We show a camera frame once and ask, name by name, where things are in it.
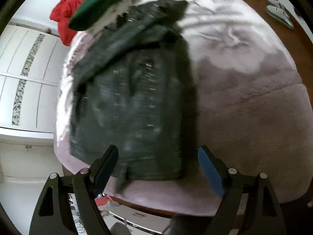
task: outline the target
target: white slipper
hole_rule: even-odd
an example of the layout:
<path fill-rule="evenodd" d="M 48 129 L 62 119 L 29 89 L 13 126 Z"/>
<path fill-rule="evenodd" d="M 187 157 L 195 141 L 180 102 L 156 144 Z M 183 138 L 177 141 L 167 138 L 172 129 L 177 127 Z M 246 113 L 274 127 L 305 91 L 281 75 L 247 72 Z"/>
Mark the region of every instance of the white slipper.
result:
<path fill-rule="evenodd" d="M 269 14 L 271 17 L 277 19 L 279 22 L 283 23 L 289 29 L 294 28 L 294 25 L 290 21 L 288 14 L 286 13 L 286 11 L 282 10 L 281 8 L 277 8 L 272 5 L 267 5 L 265 8 L 265 12 Z"/>
<path fill-rule="evenodd" d="M 277 0 L 267 0 L 267 3 L 269 5 L 273 5 L 277 8 L 281 8 L 283 11 L 286 11 L 285 7 L 280 2 L 278 2 Z"/>

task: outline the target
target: white wardrobe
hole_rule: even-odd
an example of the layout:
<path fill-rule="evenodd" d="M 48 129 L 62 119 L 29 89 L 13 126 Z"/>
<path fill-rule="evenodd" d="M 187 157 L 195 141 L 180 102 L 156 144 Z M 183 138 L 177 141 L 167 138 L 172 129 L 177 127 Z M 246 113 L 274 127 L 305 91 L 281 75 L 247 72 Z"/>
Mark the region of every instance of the white wardrobe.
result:
<path fill-rule="evenodd" d="M 6 27 L 0 37 L 0 128 L 53 133 L 68 50 L 56 36 Z"/>

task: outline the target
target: white wall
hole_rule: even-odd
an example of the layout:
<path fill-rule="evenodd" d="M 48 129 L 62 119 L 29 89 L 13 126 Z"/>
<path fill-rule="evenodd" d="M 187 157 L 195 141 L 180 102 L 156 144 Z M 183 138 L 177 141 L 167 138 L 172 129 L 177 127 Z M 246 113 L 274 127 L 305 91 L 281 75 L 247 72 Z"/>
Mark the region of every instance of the white wall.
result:
<path fill-rule="evenodd" d="M 32 214 L 48 178 L 57 172 L 63 176 L 62 165 L 49 146 L 0 143 L 0 202 L 22 235 L 29 234 Z"/>
<path fill-rule="evenodd" d="M 62 165 L 53 148 L 0 143 L 0 163 L 4 177 L 19 180 L 46 180 L 57 172 L 63 175 Z"/>
<path fill-rule="evenodd" d="M 29 234 L 32 214 L 44 186 L 39 183 L 7 182 L 0 184 L 0 202 L 22 235 Z"/>
<path fill-rule="evenodd" d="M 51 10 L 60 0 L 26 0 L 12 20 L 27 20 L 35 22 L 51 29 L 57 29 L 57 23 L 49 19 Z"/>

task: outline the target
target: blue gripper pad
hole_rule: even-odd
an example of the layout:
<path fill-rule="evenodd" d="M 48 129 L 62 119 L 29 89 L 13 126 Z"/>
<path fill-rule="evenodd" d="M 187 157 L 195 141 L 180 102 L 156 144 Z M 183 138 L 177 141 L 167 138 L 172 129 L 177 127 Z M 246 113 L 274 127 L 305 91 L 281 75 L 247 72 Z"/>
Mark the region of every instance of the blue gripper pad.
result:
<path fill-rule="evenodd" d="M 214 193 L 218 194 L 222 198 L 225 196 L 225 189 L 223 187 L 223 179 L 214 167 L 210 158 L 204 151 L 203 147 L 198 148 L 198 161 L 204 171 L 207 180 L 210 183 L 211 189 Z"/>

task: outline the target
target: bed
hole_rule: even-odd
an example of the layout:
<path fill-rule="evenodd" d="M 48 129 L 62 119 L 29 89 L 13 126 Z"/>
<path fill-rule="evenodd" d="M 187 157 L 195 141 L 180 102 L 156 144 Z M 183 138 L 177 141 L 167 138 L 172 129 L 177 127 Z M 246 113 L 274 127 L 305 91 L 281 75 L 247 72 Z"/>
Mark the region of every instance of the bed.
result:
<path fill-rule="evenodd" d="M 136 5 L 153 0 L 134 0 Z M 182 132 L 184 176 L 180 180 L 133 181 L 122 194 L 111 177 L 105 193 L 133 204 L 194 216 L 213 216 L 220 204 L 197 162 L 207 145 L 228 167 L 270 178 L 280 202 L 301 197 L 313 174 L 313 113 L 305 86 L 287 49 L 271 27 L 242 0 L 187 0 L 178 22 L 192 69 Z M 101 29 L 127 11 L 110 8 L 89 30 L 78 32 L 64 63 L 54 151 L 66 169 L 89 165 L 70 155 L 71 69 Z"/>

